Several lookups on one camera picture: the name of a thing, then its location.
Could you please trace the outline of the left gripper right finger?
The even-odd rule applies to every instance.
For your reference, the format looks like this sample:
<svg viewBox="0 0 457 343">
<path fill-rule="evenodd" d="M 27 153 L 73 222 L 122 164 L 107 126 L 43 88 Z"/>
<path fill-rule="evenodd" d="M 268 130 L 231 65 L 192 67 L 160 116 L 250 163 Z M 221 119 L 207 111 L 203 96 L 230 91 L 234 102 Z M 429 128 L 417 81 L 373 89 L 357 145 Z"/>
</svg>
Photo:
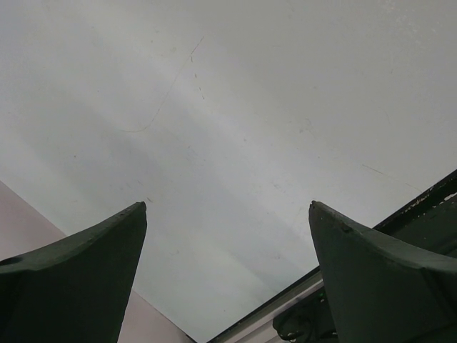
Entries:
<svg viewBox="0 0 457 343">
<path fill-rule="evenodd" d="M 455 342 L 456 259 L 365 227 L 321 202 L 308 211 L 340 342 Z"/>
</svg>

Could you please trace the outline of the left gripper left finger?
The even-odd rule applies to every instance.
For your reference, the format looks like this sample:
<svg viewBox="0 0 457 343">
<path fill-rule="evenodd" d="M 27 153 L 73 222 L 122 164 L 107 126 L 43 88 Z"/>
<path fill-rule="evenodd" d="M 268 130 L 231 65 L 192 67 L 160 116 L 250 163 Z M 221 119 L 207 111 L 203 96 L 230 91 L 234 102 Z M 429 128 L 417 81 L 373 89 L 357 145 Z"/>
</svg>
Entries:
<svg viewBox="0 0 457 343">
<path fill-rule="evenodd" d="M 146 237 L 137 202 L 1 261 L 2 342 L 117 342 Z"/>
</svg>

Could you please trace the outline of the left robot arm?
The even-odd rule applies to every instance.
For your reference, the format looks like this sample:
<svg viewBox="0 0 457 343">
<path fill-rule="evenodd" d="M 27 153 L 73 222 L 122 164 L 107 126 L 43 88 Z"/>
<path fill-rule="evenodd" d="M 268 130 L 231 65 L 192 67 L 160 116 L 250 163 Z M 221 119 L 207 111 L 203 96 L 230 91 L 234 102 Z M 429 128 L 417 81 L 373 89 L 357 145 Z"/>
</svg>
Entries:
<svg viewBox="0 0 457 343">
<path fill-rule="evenodd" d="M 273 321 L 286 342 L 454 342 L 456 260 L 310 208 L 326 292 Z M 117 342 L 146 205 L 1 262 L 3 342 Z"/>
</svg>

